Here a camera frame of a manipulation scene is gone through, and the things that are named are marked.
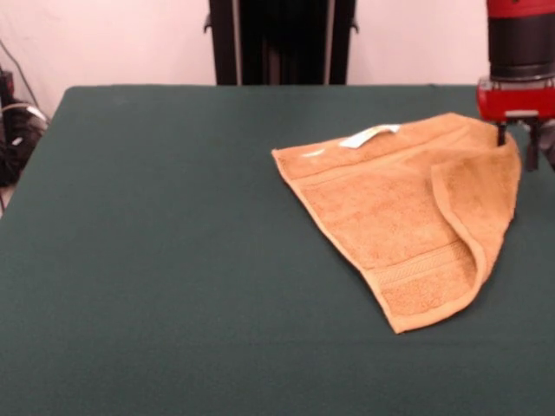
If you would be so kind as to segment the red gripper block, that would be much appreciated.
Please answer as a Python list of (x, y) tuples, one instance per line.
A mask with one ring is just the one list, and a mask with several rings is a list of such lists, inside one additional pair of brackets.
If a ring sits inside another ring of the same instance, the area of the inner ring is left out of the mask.
[(481, 77), (476, 88), (477, 107), (483, 120), (496, 123), (497, 144), (506, 143), (507, 125), (529, 120), (526, 170), (533, 172), (539, 163), (539, 120), (554, 118), (554, 77), (528, 81), (494, 81)]

